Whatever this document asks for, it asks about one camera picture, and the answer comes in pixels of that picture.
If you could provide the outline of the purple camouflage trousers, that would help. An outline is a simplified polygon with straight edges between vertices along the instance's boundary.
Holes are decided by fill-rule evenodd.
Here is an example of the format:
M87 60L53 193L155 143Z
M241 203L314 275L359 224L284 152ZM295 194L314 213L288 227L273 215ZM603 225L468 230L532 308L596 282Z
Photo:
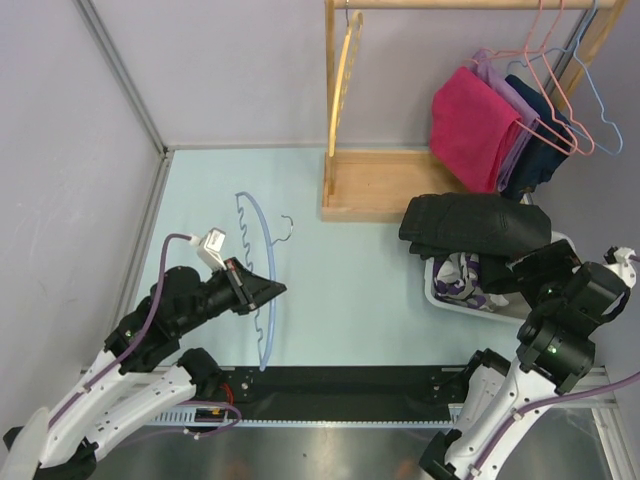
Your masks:
M480 280L478 254L459 252L434 260L431 285L437 300L486 312L494 312L509 305L509 300L504 295L485 293Z

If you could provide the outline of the black trousers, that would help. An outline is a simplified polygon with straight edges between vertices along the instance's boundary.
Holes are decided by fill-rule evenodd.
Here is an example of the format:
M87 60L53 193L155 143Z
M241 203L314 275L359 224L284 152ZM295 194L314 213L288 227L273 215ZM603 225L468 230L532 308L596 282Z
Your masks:
M517 288L506 264L550 244L552 227L539 207L498 195L425 194L410 201L398 236L424 260L476 254L482 290L508 294Z

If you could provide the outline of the yellow hanger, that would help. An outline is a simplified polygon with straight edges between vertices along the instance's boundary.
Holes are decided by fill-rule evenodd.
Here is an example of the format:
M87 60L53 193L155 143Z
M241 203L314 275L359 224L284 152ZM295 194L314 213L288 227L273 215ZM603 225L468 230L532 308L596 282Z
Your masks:
M330 158L334 157L336 153L337 133L349 89L353 66L359 50L363 24L364 17L360 10L354 10L352 15L347 15L347 29L340 54L339 65L335 74L333 100L329 117L328 154Z

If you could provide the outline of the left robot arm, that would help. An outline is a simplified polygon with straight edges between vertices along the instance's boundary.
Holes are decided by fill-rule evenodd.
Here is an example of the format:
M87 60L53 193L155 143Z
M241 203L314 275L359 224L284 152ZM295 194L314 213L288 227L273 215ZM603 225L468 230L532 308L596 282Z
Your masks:
M248 315L286 291L237 259L202 280L191 268L167 270L107 337L93 364L52 410L40 409L3 436L4 479L87 479L118 444L184 402L232 394L202 347L188 349L160 378L132 389L178 352L181 338L224 313Z

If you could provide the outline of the light blue plastic hanger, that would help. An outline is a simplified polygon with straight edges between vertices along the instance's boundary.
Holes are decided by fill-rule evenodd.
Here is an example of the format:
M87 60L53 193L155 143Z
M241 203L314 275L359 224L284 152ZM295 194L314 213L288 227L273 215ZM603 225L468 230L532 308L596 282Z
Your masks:
M235 204L246 267L253 273L265 275L268 280L276 281L278 269L275 247L290 240L294 229L293 218L282 214L280 218L288 224L288 230L285 234L274 237L267 215L251 193L237 192ZM277 301L269 300L265 306L259 307L253 316L257 335L258 368L261 372L270 365L274 352L277 308Z

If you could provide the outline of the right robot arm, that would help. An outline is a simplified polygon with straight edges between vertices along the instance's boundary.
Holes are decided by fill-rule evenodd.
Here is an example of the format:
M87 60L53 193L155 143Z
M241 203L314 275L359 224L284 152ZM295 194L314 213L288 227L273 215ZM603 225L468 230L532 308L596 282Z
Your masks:
M508 263L531 307L513 360L476 352L461 376L466 395L455 425L437 434L419 460L428 479L494 479L550 407L638 382L633 374L591 390L574 389L592 369L591 334L626 307L639 257L612 247L601 263L582 262L559 240Z

